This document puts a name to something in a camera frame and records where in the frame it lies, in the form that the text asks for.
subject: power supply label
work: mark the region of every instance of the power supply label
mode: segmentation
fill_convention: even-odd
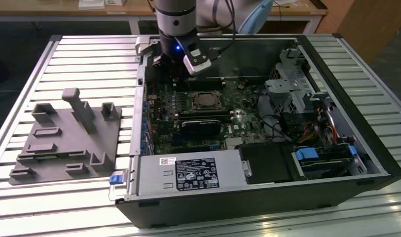
[[[176,160],[176,189],[190,191],[220,187],[215,158]]]

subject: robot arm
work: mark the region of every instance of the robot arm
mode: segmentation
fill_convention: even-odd
[[[156,0],[163,54],[183,62],[192,76],[211,67],[210,50],[198,36],[202,28],[228,26],[255,34],[267,21],[272,0]]]

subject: white box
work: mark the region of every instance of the white box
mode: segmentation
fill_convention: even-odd
[[[106,0],[106,5],[123,6],[126,0]]]
[[[105,0],[79,0],[79,10],[95,10],[105,8]]]

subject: blue tab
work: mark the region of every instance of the blue tab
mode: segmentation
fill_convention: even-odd
[[[295,152],[295,156],[298,157],[298,160],[303,160],[304,159],[304,156],[303,156],[303,153],[302,153],[300,150]]]
[[[298,160],[303,159],[318,159],[319,154],[315,148],[302,148],[296,151]]]
[[[355,157],[358,155],[358,149],[356,149],[356,147],[355,146],[350,146],[348,148],[350,148],[350,152],[351,152],[352,156]]]
[[[115,185],[115,184],[123,184],[123,174],[119,175],[112,175],[110,177],[110,184]]]

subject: metal slotted table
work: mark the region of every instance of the metal slotted table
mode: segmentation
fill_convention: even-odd
[[[346,91],[401,165],[401,102],[344,39],[308,36]],[[108,177],[11,186],[15,159],[37,103],[69,108],[62,90],[79,87],[91,107],[123,107],[116,170],[128,168],[136,85],[136,36],[69,36],[50,41],[0,130],[0,236],[401,236],[401,180],[338,207],[162,229],[138,229],[114,206]],[[316,74],[318,85],[324,90]]]

